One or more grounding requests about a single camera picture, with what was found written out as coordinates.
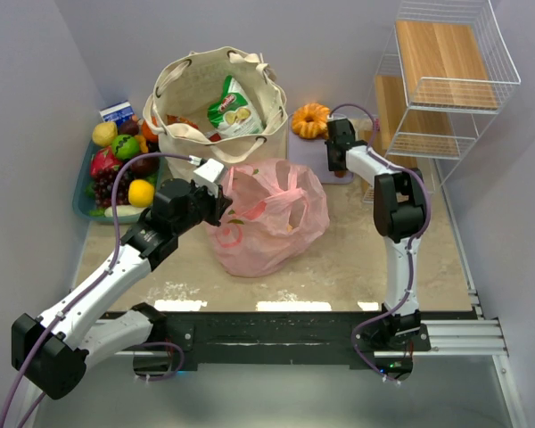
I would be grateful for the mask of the pink plastic grocery bag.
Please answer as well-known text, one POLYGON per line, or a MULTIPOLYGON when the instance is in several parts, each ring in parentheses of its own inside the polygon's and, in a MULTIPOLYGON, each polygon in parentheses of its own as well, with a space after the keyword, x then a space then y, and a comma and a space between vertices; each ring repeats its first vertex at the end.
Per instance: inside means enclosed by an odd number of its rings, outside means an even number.
POLYGON ((219 264, 232 276, 267 276, 302 254, 330 224, 325 190, 312 169, 284 159, 233 166, 222 182, 232 204, 207 226, 219 264))

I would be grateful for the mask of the large red cookie bag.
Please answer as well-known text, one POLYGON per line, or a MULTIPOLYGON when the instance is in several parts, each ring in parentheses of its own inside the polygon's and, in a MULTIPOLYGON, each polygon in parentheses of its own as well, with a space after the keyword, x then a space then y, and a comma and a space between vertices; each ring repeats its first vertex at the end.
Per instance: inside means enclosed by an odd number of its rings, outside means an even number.
POLYGON ((166 115, 166 129, 173 135, 185 135, 194 130, 200 131, 200 128, 193 121, 176 115, 166 115))

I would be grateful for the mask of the green white chips bag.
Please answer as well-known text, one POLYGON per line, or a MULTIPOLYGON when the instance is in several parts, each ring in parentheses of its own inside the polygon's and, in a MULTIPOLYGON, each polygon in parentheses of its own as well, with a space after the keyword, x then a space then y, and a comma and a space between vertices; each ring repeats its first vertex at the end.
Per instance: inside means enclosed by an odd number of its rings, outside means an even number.
POLYGON ((225 78, 221 96, 209 106, 207 117, 222 139, 256 135, 264 130, 251 99, 232 75, 225 78))

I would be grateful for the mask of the cream canvas tote bag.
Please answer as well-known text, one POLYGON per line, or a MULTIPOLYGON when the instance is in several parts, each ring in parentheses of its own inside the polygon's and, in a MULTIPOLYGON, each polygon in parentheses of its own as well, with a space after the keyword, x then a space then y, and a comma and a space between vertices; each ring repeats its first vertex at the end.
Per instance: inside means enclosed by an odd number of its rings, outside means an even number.
POLYGON ((286 95, 258 53, 231 46, 191 52, 165 67, 143 109, 144 125, 174 177, 189 177, 185 157, 228 167, 283 159, 288 145, 286 95))

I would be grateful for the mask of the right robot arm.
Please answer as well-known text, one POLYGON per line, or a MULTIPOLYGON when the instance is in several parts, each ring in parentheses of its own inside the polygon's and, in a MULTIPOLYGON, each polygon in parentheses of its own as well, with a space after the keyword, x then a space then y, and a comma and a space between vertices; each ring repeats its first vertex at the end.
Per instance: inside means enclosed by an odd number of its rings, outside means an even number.
POLYGON ((398 347, 419 333, 421 312, 416 295, 417 253, 431 220, 428 191, 418 169, 386 160, 356 138, 351 122, 330 116, 325 141, 328 168, 349 171, 373 190, 373 220, 387 256, 387 293, 382 313, 355 330, 355 339, 378 349, 398 347))

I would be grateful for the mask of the lavender food tray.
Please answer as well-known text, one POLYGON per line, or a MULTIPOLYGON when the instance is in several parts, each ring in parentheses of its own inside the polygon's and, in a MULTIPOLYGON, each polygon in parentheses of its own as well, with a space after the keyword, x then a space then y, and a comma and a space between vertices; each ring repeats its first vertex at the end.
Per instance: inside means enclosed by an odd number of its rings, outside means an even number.
POLYGON ((322 185, 347 185, 353 181, 354 175, 346 172, 337 177, 328 169, 325 139, 318 136, 315 139, 304 139, 292 131, 292 117, 288 119, 287 159, 295 164, 309 167, 322 185))

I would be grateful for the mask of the orange bundt cake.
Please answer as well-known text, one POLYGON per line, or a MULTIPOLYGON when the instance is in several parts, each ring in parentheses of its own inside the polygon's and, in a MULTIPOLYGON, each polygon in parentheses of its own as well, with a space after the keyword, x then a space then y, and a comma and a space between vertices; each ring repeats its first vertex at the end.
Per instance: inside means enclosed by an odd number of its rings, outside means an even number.
POLYGON ((308 140, 327 138, 327 120, 330 113, 330 108, 323 104, 305 104, 292 115, 292 132, 308 140))

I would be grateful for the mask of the round yellow orange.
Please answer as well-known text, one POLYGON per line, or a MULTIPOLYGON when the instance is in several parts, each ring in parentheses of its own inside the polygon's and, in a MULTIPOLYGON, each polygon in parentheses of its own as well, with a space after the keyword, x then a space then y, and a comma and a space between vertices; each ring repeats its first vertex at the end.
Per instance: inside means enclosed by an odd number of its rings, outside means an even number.
POLYGON ((133 180, 128 188, 128 202, 137 208, 149 207, 154 199, 155 187, 143 179, 133 180))

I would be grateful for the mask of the pale white cucumber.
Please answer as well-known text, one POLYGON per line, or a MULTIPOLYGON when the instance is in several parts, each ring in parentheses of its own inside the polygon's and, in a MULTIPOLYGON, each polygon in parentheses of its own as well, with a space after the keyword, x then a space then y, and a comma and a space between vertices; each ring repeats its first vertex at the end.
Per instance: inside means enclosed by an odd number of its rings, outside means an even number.
POLYGON ((103 210, 103 215, 106 218, 112 218, 113 214, 116 214, 118 218, 138 217, 144 208, 135 207, 132 205, 117 205, 115 209, 108 207, 103 210))

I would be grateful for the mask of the orange fruit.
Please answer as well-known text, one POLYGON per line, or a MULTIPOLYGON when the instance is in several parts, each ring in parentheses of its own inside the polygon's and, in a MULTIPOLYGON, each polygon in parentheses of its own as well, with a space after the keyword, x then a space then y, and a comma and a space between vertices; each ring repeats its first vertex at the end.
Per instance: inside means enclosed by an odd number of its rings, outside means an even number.
POLYGON ((147 142, 150 142, 152 144, 157 144, 159 142, 159 137, 152 132, 152 129, 149 127, 148 120, 143 120, 141 131, 147 142))

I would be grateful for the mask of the green fruit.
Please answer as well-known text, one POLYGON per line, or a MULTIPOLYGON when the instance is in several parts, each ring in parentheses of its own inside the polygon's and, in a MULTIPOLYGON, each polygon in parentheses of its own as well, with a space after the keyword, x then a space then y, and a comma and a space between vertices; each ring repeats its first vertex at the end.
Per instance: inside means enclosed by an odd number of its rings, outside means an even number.
POLYGON ((128 161, 141 152, 137 139, 131 135, 116 136, 111 142, 111 150, 119 161, 128 161))

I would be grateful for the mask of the yellow lemon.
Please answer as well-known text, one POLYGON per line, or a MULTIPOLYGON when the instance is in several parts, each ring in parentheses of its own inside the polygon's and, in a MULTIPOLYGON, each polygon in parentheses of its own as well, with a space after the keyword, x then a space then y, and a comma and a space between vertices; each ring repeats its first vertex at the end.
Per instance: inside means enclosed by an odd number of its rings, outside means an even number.
POLYGON ((110 146, 118 135, 118 127, 115 122, 108 121, 99 123, 92 132, 92 141, 100 147, 110 146))

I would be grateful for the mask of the blue white carton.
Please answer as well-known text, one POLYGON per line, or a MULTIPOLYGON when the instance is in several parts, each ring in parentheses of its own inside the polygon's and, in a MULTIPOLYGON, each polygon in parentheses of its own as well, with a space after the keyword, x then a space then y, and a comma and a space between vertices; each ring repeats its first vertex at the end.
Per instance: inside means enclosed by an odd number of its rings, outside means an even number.
POLYGON ((114 104, 99 111, 99 113, 103 122, 114 122, 117 126, 132 119, 135 115, 133 107, 129 101, 114 104))

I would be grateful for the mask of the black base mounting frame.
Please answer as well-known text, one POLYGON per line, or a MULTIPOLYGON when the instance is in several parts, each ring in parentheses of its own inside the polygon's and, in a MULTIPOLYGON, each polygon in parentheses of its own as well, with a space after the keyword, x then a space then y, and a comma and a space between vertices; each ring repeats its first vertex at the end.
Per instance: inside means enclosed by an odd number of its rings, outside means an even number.
POLYGON ((137 375, 164 375, 203 365, 376 367, 403 379, 411 356, 431 341, 418 315, 378 312, 166 312, 148 346, 129 348, 137 375))

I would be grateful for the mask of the aluminium table frame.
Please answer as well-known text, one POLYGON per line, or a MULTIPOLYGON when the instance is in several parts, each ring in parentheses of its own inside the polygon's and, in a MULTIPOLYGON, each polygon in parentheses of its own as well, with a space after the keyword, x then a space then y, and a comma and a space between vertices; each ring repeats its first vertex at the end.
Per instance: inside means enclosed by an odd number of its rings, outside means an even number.
MULTIPOLYGON (((162 315, 166 312, 201 312, 191 311, 188 309, 178 309, 175 311, 159 311, 162 315)), ((310 311, 324 311, 326 310, 318 302, 299 302, 299 301, 280 301, 280 302, 264 302, 259 305, 259 308, 253 312, 276 312, 276 311, 297 311, 297 312, 310 312, 310 311)), ((380 315, 382 308, 370 311, 376 311, 380 315)), ((97 332, 111 321, 123 316, 126 312, 113 312, 108 308, 102 316, 93 325, 92 330, 97 332)), ((471 311, 467 313, 433 313, 425 312, 421 313, 421 321, 427 327, 431 348, 428 351, 417 351, 412 354, 411 361, 413 364, 413 357, 419 354, 428 352, 434 352, 441 355, 450 356, 503 356, 506 354, 505 340, 501 331, 499 323, 495 320, 485 320, 480 317, 477 312, 471 311)), ((140 344, 147 347, 148 340, 140 344)), ((122 349, 109 356, 129 350, 129 348, 122 349)), ((407 378, 410 374, 405 376, 401 380, 395 379, 391 375, 380 374, 376 367, 371 367, 366 370, 371 370, 377 373, 386 382, 399 382, 407 378)), ((179 372, 183 372, 179 368, 168 371, 163 375, 145 375, 146 378, 159 381, 166 376, 175 375, 179 372)))

